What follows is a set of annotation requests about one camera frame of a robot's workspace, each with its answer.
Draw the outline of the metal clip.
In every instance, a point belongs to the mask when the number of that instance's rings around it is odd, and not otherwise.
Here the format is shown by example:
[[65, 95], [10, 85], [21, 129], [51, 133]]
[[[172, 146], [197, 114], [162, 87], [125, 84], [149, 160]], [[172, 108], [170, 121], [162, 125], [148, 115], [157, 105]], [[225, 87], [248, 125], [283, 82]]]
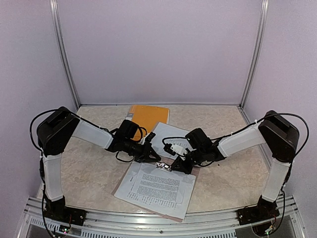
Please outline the metal clip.
[[158, 169], [161, 169], [161, 170], [164, 170], [164, 171], [168, 171], [168, 172], [171, 172], [172, 169], [171, 169], [171, 165], [168, 165], [164, 162], [156, 162], [156, 167]]

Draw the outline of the remaining white paper stack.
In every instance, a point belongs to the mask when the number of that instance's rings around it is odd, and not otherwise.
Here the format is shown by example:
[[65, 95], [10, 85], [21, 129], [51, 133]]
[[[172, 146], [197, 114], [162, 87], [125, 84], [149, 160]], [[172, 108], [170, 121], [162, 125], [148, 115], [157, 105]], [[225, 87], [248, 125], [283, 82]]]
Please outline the remaining white paper stack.
[[195, 175], [169, 172], [153, 164], [132, 162], [113, 195], [146, 211], [182, 222], [195, 182]]

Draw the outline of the white printed paper sheets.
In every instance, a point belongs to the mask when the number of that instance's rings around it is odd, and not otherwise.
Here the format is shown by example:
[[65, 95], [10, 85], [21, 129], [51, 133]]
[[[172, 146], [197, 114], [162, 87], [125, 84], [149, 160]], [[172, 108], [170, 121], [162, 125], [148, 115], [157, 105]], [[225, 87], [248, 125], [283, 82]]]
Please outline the white printed paper sheets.
[[177, 155], [170, 155], [169, 153], [164, 151], [164, 144], [162, 140], [166, 137], [172, 137], [172, 139], [166, 139], [164, 142], [166, 144], [177, 144], [184, 149], [189, 149], [190, 151], [193, 150], [192, 146], [189, 144], [189, 142], [186, 139], [181, 139], [182, 137], [185, 137], [186, 134], [189, 133], [189, 131], [165, 124], [162, 122], [158, 122], [156, 126], [153, 129], [153, 133], [155, 133], [155, 137], [152, 139], [152, 147], [155, 150], [155, 152], [160, 155], [161, 157], [166, 157], [175, 160], [177, 158]]

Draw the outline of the translucent grey plastic sheet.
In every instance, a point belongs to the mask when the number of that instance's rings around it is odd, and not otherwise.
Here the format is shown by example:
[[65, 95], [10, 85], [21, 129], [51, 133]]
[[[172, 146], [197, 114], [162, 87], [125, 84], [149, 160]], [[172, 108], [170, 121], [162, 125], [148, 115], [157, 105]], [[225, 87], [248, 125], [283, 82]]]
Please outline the translucent grey plastic sheet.
[[197, 172], [187, 175], [142, 164], [133, 192], [139, 206], [181, 222], [188, 210], [196, 178]]

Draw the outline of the orange file folder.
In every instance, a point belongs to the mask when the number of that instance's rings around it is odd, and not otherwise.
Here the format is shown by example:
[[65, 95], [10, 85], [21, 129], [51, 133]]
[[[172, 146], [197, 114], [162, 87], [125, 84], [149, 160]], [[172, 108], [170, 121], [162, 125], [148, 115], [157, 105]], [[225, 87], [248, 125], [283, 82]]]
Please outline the orange file folder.
[[150, 133], [158, 122], [169, 123], [169, 108], [132, 105], [125, 119], [131, 120], [142, 127], [143, 137]]

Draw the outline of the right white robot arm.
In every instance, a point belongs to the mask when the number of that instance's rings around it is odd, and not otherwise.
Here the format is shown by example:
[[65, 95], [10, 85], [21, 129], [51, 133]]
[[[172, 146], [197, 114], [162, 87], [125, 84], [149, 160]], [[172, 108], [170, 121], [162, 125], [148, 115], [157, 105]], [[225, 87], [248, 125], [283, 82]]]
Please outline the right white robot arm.
[[266, 147], [271, 153], [269, 175], [253, 209], [254, 217], [264, 220], [276, 209], [277, 197], [287, 182], [297, 155], [300, 133], [286, 116], [287, 113], [268, 111], [262, 119], [215, 139], [209, 138], [201, 128], [194, 129], [184, 137], [192, 150], [179, 155], [171, 169], [190, 174], [194, 166], [201, 166], [204, 162], [210, 165], [253, 147]]

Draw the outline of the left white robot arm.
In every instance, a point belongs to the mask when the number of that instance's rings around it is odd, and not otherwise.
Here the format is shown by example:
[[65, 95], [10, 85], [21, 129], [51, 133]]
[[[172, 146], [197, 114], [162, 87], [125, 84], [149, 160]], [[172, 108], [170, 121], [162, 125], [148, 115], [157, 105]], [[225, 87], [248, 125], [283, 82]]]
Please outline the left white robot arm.
[[155, 163], [161, 160], [152, 146], [154, 133], [134, 139], [145, 130], [135, 122], [123, 120], [119, 127], [109, 130], [77, 115], [66, 107], [44, 111], [46, 118], [36, 129], [38, 149], [41, 153], [44, 200], [47, 210], [58, 220], [69, 216], [62, 186], [61, 166], [64, 154], [73, 140], [83, 141], [109, 153], [125, 153], [130, 162]]

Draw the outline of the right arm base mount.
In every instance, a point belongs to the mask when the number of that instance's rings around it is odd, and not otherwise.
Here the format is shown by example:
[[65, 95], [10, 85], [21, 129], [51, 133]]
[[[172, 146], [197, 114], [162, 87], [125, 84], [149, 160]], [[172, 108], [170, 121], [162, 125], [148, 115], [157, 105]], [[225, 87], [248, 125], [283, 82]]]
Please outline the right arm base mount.
[[277, 208], [269, 210], [264, 207], [254, 206], [237, 210], [238, 221], [241, 226], [276, 218], [279, 215], [280, 213]]

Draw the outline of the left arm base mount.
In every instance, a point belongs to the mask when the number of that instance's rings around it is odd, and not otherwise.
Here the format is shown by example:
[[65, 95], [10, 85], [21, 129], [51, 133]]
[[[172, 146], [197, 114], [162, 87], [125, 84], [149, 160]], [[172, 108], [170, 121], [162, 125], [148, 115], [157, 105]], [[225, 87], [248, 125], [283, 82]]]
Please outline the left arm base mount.
[[44, 216], [46, 218], [77, 226], [83, 226], [86, 214], [86, 210], [67, 206], [59, 211], [53, 211], [49, 208], [44, 209]]

